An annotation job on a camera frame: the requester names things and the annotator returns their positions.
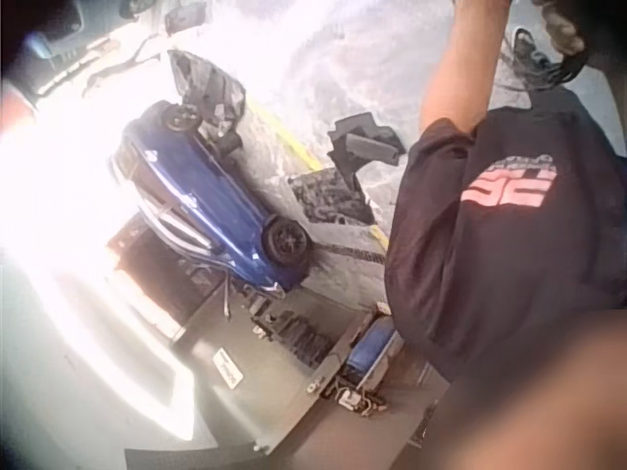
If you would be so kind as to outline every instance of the person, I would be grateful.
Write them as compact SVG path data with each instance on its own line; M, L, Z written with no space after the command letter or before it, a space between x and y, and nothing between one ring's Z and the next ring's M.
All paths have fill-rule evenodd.
M470 364L426 426L424 470L627 468L624 310L530 328Z
M399 333L449 381L520 331L627 298L626 180L603 131L562 87L488 112L509 8L456 3L386 259Z

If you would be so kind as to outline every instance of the garage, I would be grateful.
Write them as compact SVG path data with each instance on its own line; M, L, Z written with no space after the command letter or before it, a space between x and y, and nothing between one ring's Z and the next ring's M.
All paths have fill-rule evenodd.
M413 468L448 384L384 263L451 2L66 3L3 77L16 468ZM624 156L603 75L568 87Z

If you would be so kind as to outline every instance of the car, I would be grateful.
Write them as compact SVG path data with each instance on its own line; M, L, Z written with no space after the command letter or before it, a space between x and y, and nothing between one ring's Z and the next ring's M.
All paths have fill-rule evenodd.
M208 140L198 131L201 121L192 105L156 103L124 129L111 170L172 249L282 297L307 276L311 239L228 170L228 156L242 146L239 135L231 129Z

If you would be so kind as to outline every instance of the label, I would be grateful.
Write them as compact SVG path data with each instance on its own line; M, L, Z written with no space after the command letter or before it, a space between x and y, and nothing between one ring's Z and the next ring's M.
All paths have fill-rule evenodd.
M217 367L219 375L222 376L222 379L224 379L224 382L226 382L226 385L228 385L228 388L231 390L237 387L237 384L244 378L244 374L237 368L223 348L220 348L217 350L216 354L214 354L214 364Z

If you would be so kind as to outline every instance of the tire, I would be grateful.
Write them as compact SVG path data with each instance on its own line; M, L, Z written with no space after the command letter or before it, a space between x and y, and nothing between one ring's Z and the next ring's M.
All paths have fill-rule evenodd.
M312 250L310 236L295 220L277 217L264 232L267 256L282 266L298 266L309 261Z
M162 119L164 126L174 132L191 132L202 121L196 107L191 105L170 105L164 109Z

